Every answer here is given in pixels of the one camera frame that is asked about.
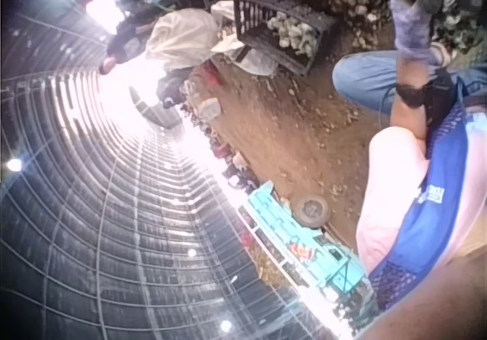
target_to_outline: wheel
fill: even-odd
[[[297,222],[309,228],[324,226],[330,216],[328,203],[319,195],[306,195],[299,199],[292,212]]]

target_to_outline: soil floor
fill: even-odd
[[[271,180],[291,204],[321,194],[332,214],[327,229],[356,250],[355,230],[368,175],[368,144],[379,131],[376,113],[345,102],[334,90],[333,66],[353,53],[353,34],[343,31],[333,53],[306,78],[281,70],[273,78],[252,76],[222,58],[215,64],[225,86],[205,88],[223,113],[211,124],[249,161],[261,182]],[[392,48],[391,27],[379,34],[378,49]]]

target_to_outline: glove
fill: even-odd
[[[390,0],[396,28],[395,45],[405,59],[436,63],[429,50],[431,14],[419,0]]]

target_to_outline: white bulb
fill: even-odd
[[[14,172],[22,170],[22,161],[20,159],[11,159],[7,162],[7,168]]]
[[[223,332],[230,332],[231,330],[231,322],[228,321],[227,319],[221,321],[221,325],[220,325],[220,329],[223,331]]]

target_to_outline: pink shirt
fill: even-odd
[[[466,255],[487,244],[487,132],[467,130],[469,153],[458,218],[437,267],[447,264],[456,253]],[[414,135],[400,127],[377,133],[369,156],[368,184],[356,237],[358,255],[367,273],[392,249],[429,165]]]

